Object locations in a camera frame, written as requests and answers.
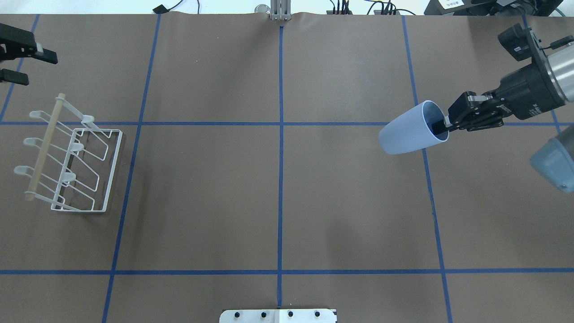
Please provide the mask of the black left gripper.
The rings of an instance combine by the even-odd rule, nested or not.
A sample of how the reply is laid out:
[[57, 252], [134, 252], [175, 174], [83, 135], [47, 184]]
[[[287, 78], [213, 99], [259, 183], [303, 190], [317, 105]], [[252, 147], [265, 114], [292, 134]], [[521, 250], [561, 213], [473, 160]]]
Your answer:
[[31, 31], [6, 24], [0, 24], [0, 61], [13, 61], [16, 58], [32, 57], [50, 64], [59, 63], [57, 53], [46, 49], [35, 41]]

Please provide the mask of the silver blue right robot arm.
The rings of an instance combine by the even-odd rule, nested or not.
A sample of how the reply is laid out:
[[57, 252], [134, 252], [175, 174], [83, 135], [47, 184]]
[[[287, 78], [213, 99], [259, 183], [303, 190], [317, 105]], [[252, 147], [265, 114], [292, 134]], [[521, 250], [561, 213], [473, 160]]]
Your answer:
[[[455, 130], [479, 131], [504, 125], [506, 117], [525, 120], [554, 113], [573, 102], [573, 38], [541, 49], [532, 62], [504, 76], [498, 88], [477, 95], [464, 92], [442, 121], [429, 123], [435, 135]], [[561, 192], [573, 192], [573, 127], [558, 131], [530, 159], [532, 167]]]

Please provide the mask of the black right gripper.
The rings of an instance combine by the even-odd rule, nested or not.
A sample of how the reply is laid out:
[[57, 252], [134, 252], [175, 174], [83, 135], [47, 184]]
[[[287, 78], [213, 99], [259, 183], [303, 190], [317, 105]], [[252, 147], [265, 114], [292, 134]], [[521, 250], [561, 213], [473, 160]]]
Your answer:
[[448, 108], [448, 118], [432, 123], [432, 133], [501, 127], [506, 117], [528, 119], [565, 104], [566, 82], [546, 68], [523, 67], [504, 76], [496, 90], [482, 95], [463, 92]]

